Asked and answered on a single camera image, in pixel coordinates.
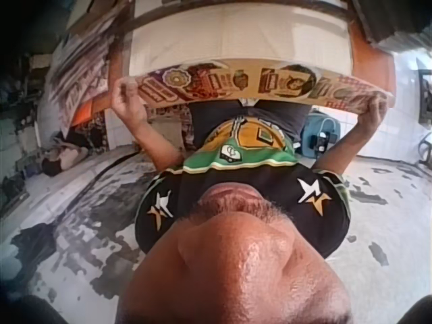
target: shirt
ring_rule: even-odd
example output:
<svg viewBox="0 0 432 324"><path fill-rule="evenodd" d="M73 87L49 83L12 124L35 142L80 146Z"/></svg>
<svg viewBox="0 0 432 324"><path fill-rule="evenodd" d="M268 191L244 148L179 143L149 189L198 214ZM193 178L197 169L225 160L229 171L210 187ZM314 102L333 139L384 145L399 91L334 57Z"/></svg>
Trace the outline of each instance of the shirt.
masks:
<svg viewBox="0 0 432 324"><path fill-rule="evenodd" d="M165 170L149 184L136 215L141 249L148 252L208 188L222 182L249 184L276 203L323 257L348 232L350 210L342 178L300 164L291 140L276 125L240 116L214 130L183 165Z"/></svg>

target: skin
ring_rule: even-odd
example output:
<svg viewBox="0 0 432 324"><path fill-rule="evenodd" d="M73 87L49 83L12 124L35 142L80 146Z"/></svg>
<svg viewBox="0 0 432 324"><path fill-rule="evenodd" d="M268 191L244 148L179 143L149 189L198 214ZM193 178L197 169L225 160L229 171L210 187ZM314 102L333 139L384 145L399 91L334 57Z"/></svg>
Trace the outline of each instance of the skin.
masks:
<svg viewBox="0 0 432 324"><path fill-rule="evenodd" d="M181 163L180 152L147 124L134 81L116 86L114 95L123 97L113 98L114 111L158 169ZM369 108L314 168L343 173L387 107L374 100ZM117 320L351 323L352 317L343 284L289 215L248 185L224 183L203 193L197 208L153 246L121 297Z"/></svg>

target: man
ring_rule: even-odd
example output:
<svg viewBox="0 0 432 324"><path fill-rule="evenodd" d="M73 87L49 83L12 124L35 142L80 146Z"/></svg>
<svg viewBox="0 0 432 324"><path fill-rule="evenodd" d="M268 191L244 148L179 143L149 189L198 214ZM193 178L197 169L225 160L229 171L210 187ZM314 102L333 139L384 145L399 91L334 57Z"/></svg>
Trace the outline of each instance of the man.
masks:
<svg viewBox="0 0 432 324"><path fill-rule="evenodd" d="M112 103L161 172L137 212L146 257L118 323L351 323L324 258L350 223L340 176L382 122L384 101L371 100L311 169L292 147L310 106L192 104L199 149L185 159L147 123L133 80L117 81Z"/></svg>

